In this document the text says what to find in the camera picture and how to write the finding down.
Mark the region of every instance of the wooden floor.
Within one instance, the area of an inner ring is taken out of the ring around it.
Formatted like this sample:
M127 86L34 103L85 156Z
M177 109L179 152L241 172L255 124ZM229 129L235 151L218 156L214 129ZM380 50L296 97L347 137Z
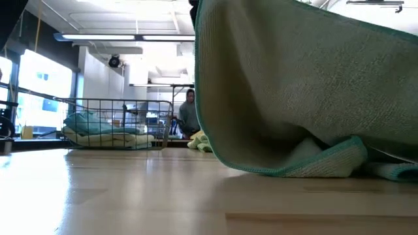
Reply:
M0 234L418 234L418 188L269 178L188 149L32 151L0 157Z

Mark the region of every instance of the ceiling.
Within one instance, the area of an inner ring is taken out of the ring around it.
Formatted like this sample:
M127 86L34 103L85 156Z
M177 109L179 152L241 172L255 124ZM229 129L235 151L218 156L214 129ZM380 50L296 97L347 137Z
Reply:
M29 0L26 9L36 16L41 9L42 20L62 33L194 35L188 0ZM126 63L143 59L150 78L194 74L192 42L85 45L90 53L104 60L111 54L121 54Z

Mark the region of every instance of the security camera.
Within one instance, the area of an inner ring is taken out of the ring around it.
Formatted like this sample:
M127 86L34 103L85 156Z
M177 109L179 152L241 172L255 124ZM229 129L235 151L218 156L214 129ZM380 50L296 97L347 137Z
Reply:
M122 63L119 59L119 55L112 55L112 58L109 59L109 66L111 68L119 68L121 65Z

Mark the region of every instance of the wire basket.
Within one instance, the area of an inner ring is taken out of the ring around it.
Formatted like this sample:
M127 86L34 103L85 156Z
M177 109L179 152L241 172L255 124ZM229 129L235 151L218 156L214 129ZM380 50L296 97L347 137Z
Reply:
M55 98L63 112L61 132L77 148L165 148L172 103L125 99Z

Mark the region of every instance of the gray shirt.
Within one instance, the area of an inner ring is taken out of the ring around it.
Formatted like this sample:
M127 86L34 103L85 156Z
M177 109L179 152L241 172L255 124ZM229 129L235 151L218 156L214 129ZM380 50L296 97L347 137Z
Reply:
M190 127L195 131L201 129L199 121L197 120L195 103L185 101L180 106L179 119L182 120L186 127Z

